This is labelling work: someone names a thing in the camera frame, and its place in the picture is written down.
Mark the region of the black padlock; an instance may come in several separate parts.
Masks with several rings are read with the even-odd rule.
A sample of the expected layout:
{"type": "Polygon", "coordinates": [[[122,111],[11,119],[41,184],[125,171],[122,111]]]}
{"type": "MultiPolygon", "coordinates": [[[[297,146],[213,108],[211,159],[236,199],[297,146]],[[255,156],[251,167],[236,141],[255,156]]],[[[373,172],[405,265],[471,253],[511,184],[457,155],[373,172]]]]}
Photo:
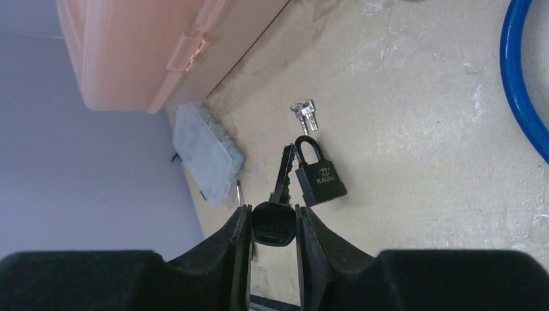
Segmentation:
{"type": "Polygon", "coordinates": [[[308,207],[325,203],[347,195],[346,187],[338,176],[333,163],[324,157],[320,144],[314,138],[301,135],[294,143],[298,169],[295,171],[308,207]],[[302,151],[302,143],[308,143],[317,157],[316,163],[308,163],[302,151]]]}

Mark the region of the clear plastic parts box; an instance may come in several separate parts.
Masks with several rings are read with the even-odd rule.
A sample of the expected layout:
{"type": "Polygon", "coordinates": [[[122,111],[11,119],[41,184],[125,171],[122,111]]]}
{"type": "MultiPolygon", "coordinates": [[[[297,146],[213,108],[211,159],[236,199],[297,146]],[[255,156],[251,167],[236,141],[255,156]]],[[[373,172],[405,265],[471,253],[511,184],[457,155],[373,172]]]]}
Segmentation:
{"type": "Polygon", "coordinates": [[[245,156],[202,102],[177,107],[173,146],[205,201],[211,206],[226,203],[245,156]]]}

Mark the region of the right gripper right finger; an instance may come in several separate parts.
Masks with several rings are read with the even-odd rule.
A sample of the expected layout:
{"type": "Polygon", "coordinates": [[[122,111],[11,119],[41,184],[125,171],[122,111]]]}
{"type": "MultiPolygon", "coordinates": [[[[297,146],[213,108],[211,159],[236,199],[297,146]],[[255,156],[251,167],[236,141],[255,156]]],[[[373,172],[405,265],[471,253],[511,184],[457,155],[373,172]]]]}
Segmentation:
{"type": "Polygon", "coordinates": [[[547,310],[548,273],[520,251],[389,249],[371,256],[297,207],[303,310],[547,310]]]}

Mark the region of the orange plastic toolbox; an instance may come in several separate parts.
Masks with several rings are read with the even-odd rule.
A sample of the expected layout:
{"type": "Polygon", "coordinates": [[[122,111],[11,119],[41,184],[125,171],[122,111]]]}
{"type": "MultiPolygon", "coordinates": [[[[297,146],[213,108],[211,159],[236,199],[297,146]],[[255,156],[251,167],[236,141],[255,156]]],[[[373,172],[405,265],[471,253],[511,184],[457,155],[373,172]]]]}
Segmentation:
{"type": "Polygon", "coordinates": [[[159,110],[204,100],[285,1],[57,1],[83,102],[159,110]]]}

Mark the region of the small silver keys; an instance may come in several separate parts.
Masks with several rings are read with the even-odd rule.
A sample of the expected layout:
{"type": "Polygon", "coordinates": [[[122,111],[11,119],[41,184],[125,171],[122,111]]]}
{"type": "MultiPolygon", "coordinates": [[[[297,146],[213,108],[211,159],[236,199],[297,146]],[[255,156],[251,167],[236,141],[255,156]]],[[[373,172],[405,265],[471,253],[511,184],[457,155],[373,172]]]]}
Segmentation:
{"type": "Polygon", "coordinates": [[[290,110],[300,122],[304,135],[309,135],[310,131],[318,131],[318,123],[315,116],[315,105],[312,99],[292,104],[290,110]]]}

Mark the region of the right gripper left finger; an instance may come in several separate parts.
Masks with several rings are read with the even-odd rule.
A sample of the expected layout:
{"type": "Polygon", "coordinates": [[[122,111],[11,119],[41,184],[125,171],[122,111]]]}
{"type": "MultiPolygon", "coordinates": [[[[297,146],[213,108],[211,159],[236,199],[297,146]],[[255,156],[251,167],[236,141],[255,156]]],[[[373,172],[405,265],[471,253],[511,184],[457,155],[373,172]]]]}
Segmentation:
{"type": "Polygon", "coordinates": [[[246,310],[251,207],[169,261],[154,251],[33,251],[1,261],[2,310],[246,310]]]}

